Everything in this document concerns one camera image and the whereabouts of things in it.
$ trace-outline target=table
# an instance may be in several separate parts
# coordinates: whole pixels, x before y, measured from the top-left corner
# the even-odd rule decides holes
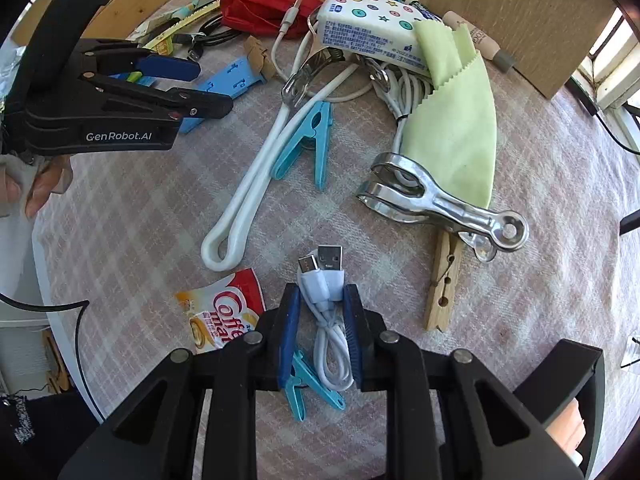
[[[207,51],[194,84],[242,55],[241,43]],[[296,47],[283,45],[282,64],[291,62]],[[395,131],[372,93],[334,107],[324,193],[314,189],[310,154],[285,180],[270,184],[241,267],[255,269],[266,305],[273,308],[294,279],[299,256],[319,243],[342,244],[348,282],[358,285],[366,308],[380,312],[390,329],[433,351],[469,348],[509,388],[560,338],[603,348],[607,393],[595,476],[640,414],[640,378],[618,369],[626,338],[640,323],[640,234],[618,237],[624,212],[640,201],[638,163],[566,89],[546,101],[518,73],[487,69],[498,119],[492,207],[523,213],[531,236],[521,251],[499,254],[487,265],[465,250],[448,332],[422,329],[436,229],[392,223],[354,196]],[[340,91],[363,80],[349,81]],[[173,294],[223,276],[203,266],[200,243],[266,136],[280,105],[279,90],[277,81],[252,88],[226,118],[179,137],[169,152],[75,156],[71,188],[38,216],[35,235],[52,300],[92,301],[82,321],[81,357],[105,412],[170,350],[193,348]],[[60,315],[70,338],[76,315]],[[313,333],[305,310],[298,334],[302,348],[312,347]],[[384,396],[352,388],[345,400],[341,413],[306,396],[307,420],[299,424],[283,395],[259,392],[258,476],[380,474]]]

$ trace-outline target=human hand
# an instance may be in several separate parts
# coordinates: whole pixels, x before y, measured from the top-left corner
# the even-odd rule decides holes
[[[70,170],[70,167],[68,155],[57,156],[36,176],[24,210],[28,218],[36,216],[37,212],[47,203],[49,196],[60,182],[63,170],[67,168]],[[21,195],[20,185],[6,174],[4,183],[0,180],[0,202],[16,203],[20,200]]]
[[[567,455],[572,456],[586,435],[584,420],[580,415],[578,401],[575,398],[551,422],[546,428],[546,432]]]

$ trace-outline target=coffee creamer packet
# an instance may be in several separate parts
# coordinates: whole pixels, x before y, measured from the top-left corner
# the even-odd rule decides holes
[[[189,319],[196,353],[222,348],[255,330],[264,298],[253,269],[239,270],[211,285],[175,295]]]

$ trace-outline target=blue plastic piece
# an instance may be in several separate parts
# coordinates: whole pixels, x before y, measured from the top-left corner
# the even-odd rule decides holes
[[[198,90],[226,94],[235,99],[244,94],[249,89],[249,86],[257,82],[266,83],[266,80],[262,77],[262,74],[254,75],[248,59],[246,56],[242,56],[207,79],[198,86]],[[191,117],[185,118],[182,120],[182,125],[178,131],[181,134],[187,134],[203,120]]]
[[[280,337],[280,352],[278,356],[278,387],[284,388],[291,377],[293,352],[296,349],[296,334],[300,320],[300,288],[293,285],[287,296],[287,319]]]
[[[302,391],[300,388],[304,388],[306,386],[315,391],[322,400],[327,402],[336,410],[344,410],[345,403],[341,394],[333,392],[322,385],[318,378],[318,374],[316,374],[312,365],[306,361],[304,354],[299,349],[296,349],[296,351],[293,352],[292,367],[293,375],[289,377],[284,393],[289,401],[289,407],[291,408],[293,417],[298,422],[305,420],[305,402],[302,399]]]
[[[115,74],[115,75],[112,75],[111,77],[113,77],[115,79],[124,79],[124,80],[126,80],[127,77],[129,77],[129,73]],[[151,86],[155,82],[156,82],[156,78],[155,77],[151,77],[151,76],[148,76],[148,75],[143,75],[140,79],[138,79],[136,81],[136,85]]]
[[[351,296],[347,289],[344,287],[344,294],[342,295],[342,315],[344,317],[344,331],[347,338],[347,345],[349,347],[349,360],[351,361],[351,374],[353,375],[353,381],[358,388],[362,386],[362,350],[358,343],[358,333],[356,328],[356,320],[353,314],[353,307],[351,306]]]
[[[136,70],[146,76],[193,81],[200,75],[200,65],[189,59],[179,57],[155,56],[142,57],[136,63]]]
[[[302,153],[303,148],[312,147],[316,150],[316,187],[322,191],[326,183],[329,128],[332,124],[334,124],[334,119],[331,116],[331,103],[317,102],[282,149],[278,160],[273,165],[271,176],[276,180],[283,179]]]

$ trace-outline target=white usb cable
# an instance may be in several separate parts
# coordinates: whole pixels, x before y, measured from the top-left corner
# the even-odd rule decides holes
[[[284,22],[283,20],[283,25],[281,26],[281,30],[284,27],[285,33],[289,28],[289,21],[292,23],[292,20],[295,19],[295,15],[298,12],[297,7],[294,6],[292,9],[289,9],[291,12],[287,11],[287,14],[285,14],[287,21]],[[303,57],[311,39],[312,35],[308,32],[300,43],[291,73],[297,72],[302,65]],[[326,99],[329,94],[338,88],[357,68],[358,65],[355,63],[349,65],[342,73],[337,75],[319,91],[318,94],[306,102],[289,122],[287,122],[287,119],[289,118],[290,108],[285,104],[280,106],[280,111],[271,127],[271,131],[267,135],[266,140],[254,158],[254,161],[251,163],[248,171],[242,178],[231,202],[202,242],[200,256],[202,257],[203,263],[209,267],[209,269],[222,272],[231,270],[240,263],[244,255],[246,240],[255,213],[258,211],[258,206],[271,181],[271,168],[280,155],[281,150],[298,126],[300,126],[300,123],[305,119],[311,108],[313,108],[318,101]],[[220,247],[225,239],[227,240],[226,254],[224,257],[221,257]]]
[[[396,74],[391,70],[392,66],[400,71],[400,78],[396,78]],[[385,92],[380,88],[378,83],[373,83],[373,89],[376,91],[376,95],[386,103],[389,111],[391,111],[398,122],[391,150],[394,153],[400,153],[404,124],[422,100],[431,93],[431,84],[425,76],[407,72],[407,70],[400,66],[383,63],[380,67],[386,72],[389,78],[390,89],[389,92]],[[407,179],[400,171],[396,171],[395,175],[396,178],[407,187],[415,187],[418,185],[415,180]]]
[[[343,392],[353,384],[347,338],[340,327],[335,301],[342,301],[344,271],[342,247],[319,246],[298,260],[296,281],[309,310],[318,322],[314,342],[314,367],[320,382],[329,390]],[[337,370],[327,364],[329,347]]]
[[[296,1],[296,3],[285,13],[285,17],[280,25],[278,37],[271,49],[271,59],[278,70],[278,74],[280,74],[282,78],[286,78],[286,76],[275,62],[275,52],[280,41],[289,30],[289,27],[293,24],[298,14],[299,6],[299,1]],[[298,48],[298,52],[291,68],[292,74],[300,69],[312,40],[313,34],[309,31]],[[202,242],[200,247],[200,256],[202,257],[203,263],[209,267],[209,269],[217,272],[231,270],[242,260],[244,248],[246,247],[246,240],[249,235],[249,229],[251,228],[251,224],[254,220],[260,202],[262,201],[262,197],[266,192],[267,186],[271,181],[271,168],[280,155],[284,145],[300,126],[300,123],[305,119],[311,108],[313,108],[313,106],[319,101],[327,100],[329,102],[343,102],[355,99],[369,91],[370,84],[346,96],[329,98],[329,95],[353,72],[355,72],[357,68],[357,64],[349,65],[341,74],[336,76],[329,82],[329,84],[322,88],[321,91],[313,95],[313,97],[309,99],[309,101],[306,102],[306,104],[300,108],[300,110],[298,110],[298,112],[288,122],[287,120],[289,119],[290,108],[285,104],[280,106],[276,120],[274,121],[267,138],[262,144],[260,151],[258,151],[255,156],[251,166],[242,178],[231,202],[228,204],[222,216],[218,219],[218,222],[212,227],[211,231],[209,231]],[[374,88],[376,89],[376,94],[378,94],[378,96],[389,106],[394,117],[398,120],[398,129],[394,139],[394,151],[398,152],[400,142],[402,140],[404,121],[408,114],[415,110],[415,108],[420,104],[424,95],[430,91],[430,86],[423,77],[409,74],[402,68],[400,68],[401,77],[399,80],[396,79],[396,76],[390,68],[386,68],[386,64],[383,65],[383,68],[390,75],[392,88],[387,93],[383,92],[375,84]],[[401,174],[398,173],[397,176],[408,186],[415,185],[415,182],[408,181]],[[227,240],[226,253],[225,256],[222,257],[220,255],[220,249],[225,240]]]

